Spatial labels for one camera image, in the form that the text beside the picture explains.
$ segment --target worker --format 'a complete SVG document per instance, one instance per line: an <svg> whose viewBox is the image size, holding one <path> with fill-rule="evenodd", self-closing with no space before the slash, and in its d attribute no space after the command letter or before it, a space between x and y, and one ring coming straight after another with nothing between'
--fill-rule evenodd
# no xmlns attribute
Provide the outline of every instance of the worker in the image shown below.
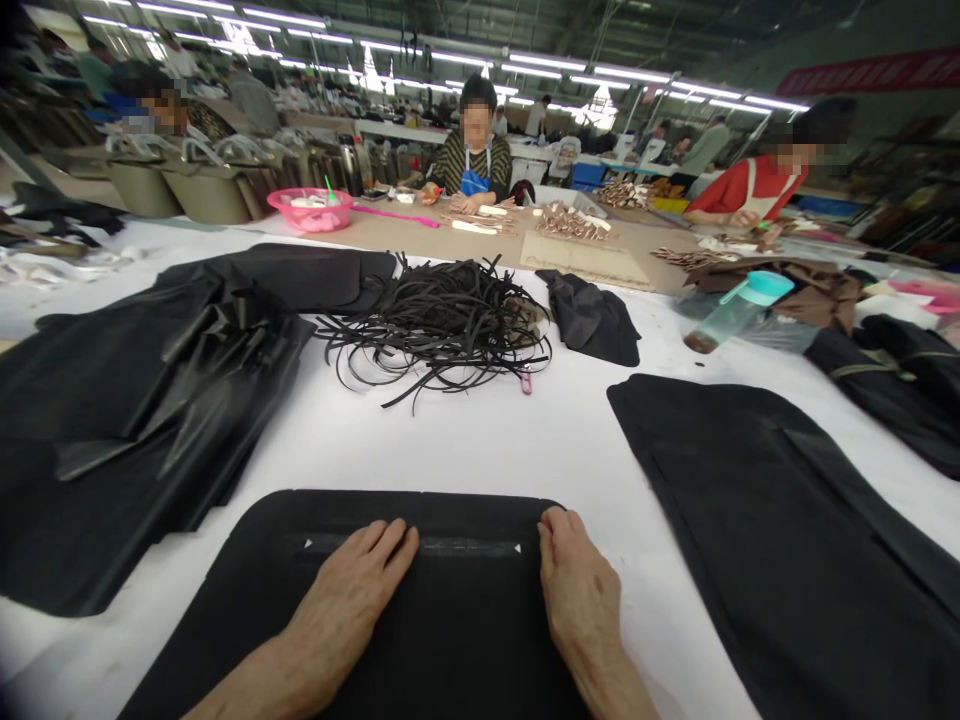
<svg viewBox="0 0 960 720"><path fill-rule="evenodd" d="M506 137L509 132L507 128L507 109L503 105L497 105L497 112L493 114L493 134L497 137Z"/></svg>
<svg viewBox="0 0 960 720"><path fill-rule="evenodd" d="M117 91L136 100L137 106L145 111L125 117L124 132L184 137L190 126L214 142L236 134L210 106L182 97L172 78L140 60L119 64L114 78Z"/></svg>
<svg viewBox="0 0 960 720"><path fill-rule="evenodd" d="M227 79L230 99L237 109L247 116L250 134L273 137L280 130L280 116L273 104L273 95L267 86L250 72L250 66L242 57L233 61L233 72Z"/></svg>
<svg viewBox="0 0 960 720"><path fill-rule="evenodd" d="M727 127L727 118L725 115L717 115L683 158L680 169L670 177L670 184L689 188L729 141L730 128Z"/></svg>
<svg viewBox="0 0 960 720"><path fill-rule="evenodd" d="M663 151L666 145L667 133L670 132L671 127L672 123L669 120L661 120L653 130L641 136L640 142L637 143L637 147L634 150L641 161L643 160L644 153L647 151L647 145L650 144L651 140L662 140L664 144L660 146L660 151Z"/></svg>
<svg viewBox="0 0 960 720"><path fill-rule="evenodd" d="M547 134L547 107L553 102L553 98L544 95L540 102L530 107L530 115L527 117L527 135L539 138Z"/></svg>
<svg viewBox="0 0 960 720"><path fill-rule="evenodd" d="M88 52L77 56L77 70L87 84L95 102L106 104L104 93L115 93L113 87L113 55L110 49L96 38L87 42Z"/></svg>
<svg viewBox="0 0 960 720"><path fill-rule="evenodd" d="M552 507L537 530L550 636L587 709L598 720L656 720L620 639L617 572L577 513ZM360 661L419 546L417 529L400 519L357 530L320 566L287 627L247 655L183 720L299 720L322 713ZM477 691L483 690L478 680Z"/></svg>
<svg viewBox="0 0 960 720"><path fill-rule="evenodd" d="M460 129L447 135L433 173L420 193L425 205L437 201L440 188L448 195L466 195L467 215L475 214L481 205L506 199L513 165L510 145L493 134L496 107L493 83L474 73L460 95Z"/></svg>
<svg viewBox="0 0 960 720"><path fill-rule="evenodd" d="M787 126L787 138L774 144L770 153L741 160L714 180L690 203L684 219L733 228L776 220L810 166L846 142L856 109L857 101L850 98L817 103ZM773 226L766 239L776 239L779 232Z"/></svg>
<svg viewBox="0 0 960 720"><path fill-rule="evenodd" d="M174 80L189 80L190 78L199 77L200 70L197 68L197 63L193 59L193 53L178 43L173 33L166 28L161 28L157 32L159 32L160 39L163 40L163 44L166 46L164 48L166 60L164 60L163 66L167 71L167 75Z"/></svg>

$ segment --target workbench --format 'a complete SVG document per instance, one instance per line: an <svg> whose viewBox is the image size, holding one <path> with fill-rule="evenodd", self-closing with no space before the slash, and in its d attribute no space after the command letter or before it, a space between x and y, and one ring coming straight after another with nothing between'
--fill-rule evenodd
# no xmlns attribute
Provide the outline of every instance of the workbench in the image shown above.
<svg viewBox="0 0 960 720"><path fill-rule="evenodd" d="M423 214L419 206L404 207ZM398 204L389 209L397 211ZM392 232L383 232L384 223L392 223ZM278 239L322 239L411 255L429 248L430 256L448 259L501 254L504 267L518 260L518 238L398 223L404 221L356 217L349 228L310 241L289 237L276 217L244 228L131 221L109 245L141 248L145 259L97 282L46 293L0 287L0 337L20 339L38 317L91 311L145 289L170 265ZM546 285L533 272L518 270L516 282L547 304ZM211 510L198 532L167 535L153 546L102 615L55 618L0 599L0 681L6 682L8 702L28 708L24 716L35 720L115 717L244 512L278 490L319 488L530 496L576 509L620 574L624 643L661 718L758 718L607 402L606 389L636 372L741 383L782 395L833 437L894 508L960 558L956 483L867 417L806 360L738 340L698 355L681 341L692 323L670 308L668 298L605 289L624 300L642 336L638 368L571 352L551 326L554 359L533 377L531 396L515 378L503 376L469 394L424 393L415 417L406 404L380 407L401 391L398 386L361 394L343 387L323 361L323 343L311 341L289 397L229 504ZM418 452L422 448L429 452ZM495 458L495 464L464 462L480 456Z"/></svg>

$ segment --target thermos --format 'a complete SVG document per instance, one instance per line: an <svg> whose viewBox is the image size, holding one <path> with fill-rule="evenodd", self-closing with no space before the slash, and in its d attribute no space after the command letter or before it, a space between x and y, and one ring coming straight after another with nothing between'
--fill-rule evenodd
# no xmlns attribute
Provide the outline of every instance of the thermos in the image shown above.
<svg viewBox="0 0 960 720"><path fill-rule="evenodd" d="M767 270L747 273L747 279L724 295L716 309L683 342L691 350L708 355L793 288L793 280L777 273Z"/></svg>

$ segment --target pink bowl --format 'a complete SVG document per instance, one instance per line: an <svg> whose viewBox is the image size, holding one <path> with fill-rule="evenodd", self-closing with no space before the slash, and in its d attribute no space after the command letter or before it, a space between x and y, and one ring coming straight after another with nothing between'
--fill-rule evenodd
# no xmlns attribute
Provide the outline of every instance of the pink bowl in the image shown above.
<svg viewBox="0 0 960 720"><path fill-rule="evenodd" d="M287 224L303 232L333 232L350 224L350 208L353 198L344 192L334 190L340 204L329 208L298 208L290 203L298 197L321 197L326 199L330 191L325 188L288 188L267 195L267 203L283 215Z"/></svg>

